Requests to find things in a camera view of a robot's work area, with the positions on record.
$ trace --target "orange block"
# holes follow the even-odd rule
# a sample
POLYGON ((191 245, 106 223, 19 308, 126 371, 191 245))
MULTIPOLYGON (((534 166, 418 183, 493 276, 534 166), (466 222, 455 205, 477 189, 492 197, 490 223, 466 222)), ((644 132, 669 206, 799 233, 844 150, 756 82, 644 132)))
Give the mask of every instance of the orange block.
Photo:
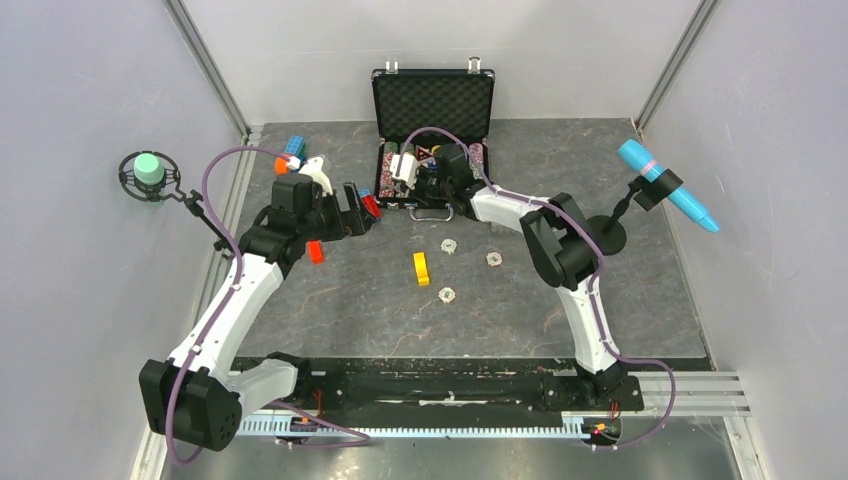
POLYGON ((285 175, 289 173, 289 166, 286 163, 285 158, 277 157, 277 161, 274 162, 274 171, 277 172, 277 175, 285 175))
POLYGON ((324 249, 321 247, 321 242, 318 240, 307 242, 306 248, 309 249, 309 258, 312 263, 318 264, 324 261, 324 249))

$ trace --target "floor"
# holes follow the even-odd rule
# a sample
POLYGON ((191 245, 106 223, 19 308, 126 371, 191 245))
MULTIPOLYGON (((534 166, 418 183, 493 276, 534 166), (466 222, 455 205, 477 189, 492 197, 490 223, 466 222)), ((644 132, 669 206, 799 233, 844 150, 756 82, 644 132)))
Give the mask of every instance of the floor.
MULTIPOLYGON (((266 125, 261 145, 283 150, 291 135, 309 155, 324 154, 334 185, 374 189, 374 122, 266 125)), ((574 196, 587 217, 609 213, 634 177, 616 156, 634 138, 626 119, 495 120, 489 136, 491 177, 533 195, 574 196)), ((239 223, 243 233, 270 201, 273 161, 257 158, 239 223)), ((622 223, 628 244, 610 258, 601 291, 622 353, 703 357, 705 349, 662 209, 631 206, 622 223)), ((260 312, 239 355, 282 351, 302 356, 573 356, 562 306, 537 276, 523 237, 457 218, 416 223, 385 211, 367 235, 324 245, 326 261, 304 258, 260 312), (443 239, 457 241, 453 255, 443 239), (500 252, 497 268, 488 252, 500 252), (431 285, 418 287, 412 255, 425 252, 431 285), (457 294, 444 304, 444 286, 457 294)))
MULTIPOLYGON (((644 431, 654 419, 626 419, 644 431)), ((721 418, 672 418, 656 437, 618 452, 592 453, 575 440, 378 439, 366 447, 291 452, 270 438, 239 437, 189 467, 165 467, 171 480, 291 478, 378 480, 457 478, 739 480, 721 418)))

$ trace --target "yellow object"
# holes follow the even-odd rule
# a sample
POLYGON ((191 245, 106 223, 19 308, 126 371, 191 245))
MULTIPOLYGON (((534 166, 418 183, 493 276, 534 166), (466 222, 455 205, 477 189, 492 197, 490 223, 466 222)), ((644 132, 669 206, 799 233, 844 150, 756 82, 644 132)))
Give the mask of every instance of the yellow object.
POLYGON ((426 287, 430 285, 430 274, 427 273, 427 259, 424 258, 424 252, 418 252, 412 256, 415 261, 415 275, 418 276, 418 286, 426 287))

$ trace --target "black stand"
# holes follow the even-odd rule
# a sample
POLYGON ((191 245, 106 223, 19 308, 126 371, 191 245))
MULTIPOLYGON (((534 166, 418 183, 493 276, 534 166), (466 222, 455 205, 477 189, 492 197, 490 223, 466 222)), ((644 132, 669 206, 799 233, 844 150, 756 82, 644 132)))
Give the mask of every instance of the black stand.
POLYGON ((627 244, 627 232, 618 220, 627 213, 634 196, 636 203, 647 212, 674 193, 680 185, 683 185, 683 180, 671 170, 664 171, 653 182, 639 175, 628 183, 629 191, 615 205, 612 215, 596 215, 589 219, 589 225, 594 231, 593 239, 601 252, 604 255, 615 255, 627 244))

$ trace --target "gray wall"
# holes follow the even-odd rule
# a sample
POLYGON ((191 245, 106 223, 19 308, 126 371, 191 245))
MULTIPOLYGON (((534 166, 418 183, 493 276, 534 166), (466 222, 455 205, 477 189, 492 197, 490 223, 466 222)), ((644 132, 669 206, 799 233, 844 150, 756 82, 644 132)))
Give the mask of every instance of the gray wall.
POLYGON ((126 478, 212 238, 117 165, 157 149, 198 186, 237 135, 156 0, 3 2, 0 65, 0 477, 126 478))
POLYGON ((369 74, 498 75, 495 118, 635 116, 698 0, 186 0, 248 121, 370 120, 369 74))
POLYGON ((674 215, 777 479, 848 471, 845 18, 845 2, 721 2, 647 131, 722 225, 674 215))

